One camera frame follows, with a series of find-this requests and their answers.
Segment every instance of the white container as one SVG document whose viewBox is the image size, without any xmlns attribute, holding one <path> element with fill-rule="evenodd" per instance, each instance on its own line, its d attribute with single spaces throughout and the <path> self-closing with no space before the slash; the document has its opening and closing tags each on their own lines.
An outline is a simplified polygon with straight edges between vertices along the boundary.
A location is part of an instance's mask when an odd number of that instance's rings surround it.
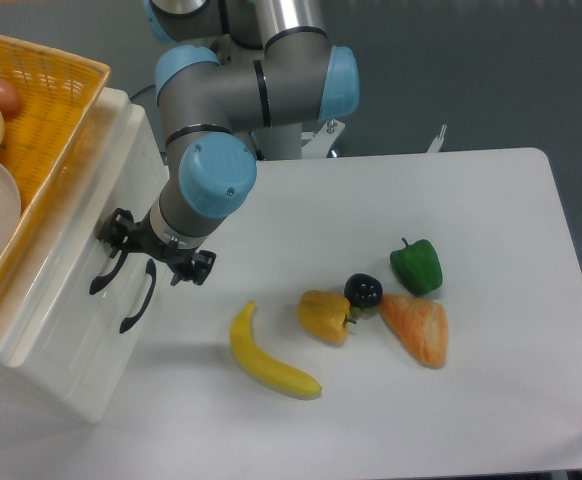
<svg viewBox="0 0 582 480">
<path fill-rule="evenodd" d="M 142 218 L 167 178 L 144 110 L 126 93 L 104 89 L 53 210 L 0 285 L 0 398 L 100 420 L 148 316 L 123 335 L 120 322 L 137 312 L 150 278 L 148 257 L 131 254 L 90 295 L 93 278 L 115 263 L 95 233 L 116 207 Z"/>
</svg>

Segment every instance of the yellow basket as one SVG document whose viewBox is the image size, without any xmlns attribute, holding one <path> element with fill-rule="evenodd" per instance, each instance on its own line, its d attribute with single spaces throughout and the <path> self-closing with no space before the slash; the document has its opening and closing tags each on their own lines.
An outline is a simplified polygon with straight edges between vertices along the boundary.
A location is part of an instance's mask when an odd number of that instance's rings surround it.
<svg viewBox="0 0 582 480">
<path fill-rule="evenodd" d="M 5 119 L 0 163 L 13 175 L 22 216 L 0 256 L 0 281 L 24 251 L 49 201 L 46 195 L 73 146 L 87 113 L 109 77 L 107 65 L 57 49 L 0 35 L 0 77 L 23 106 Z"/>
</svg>

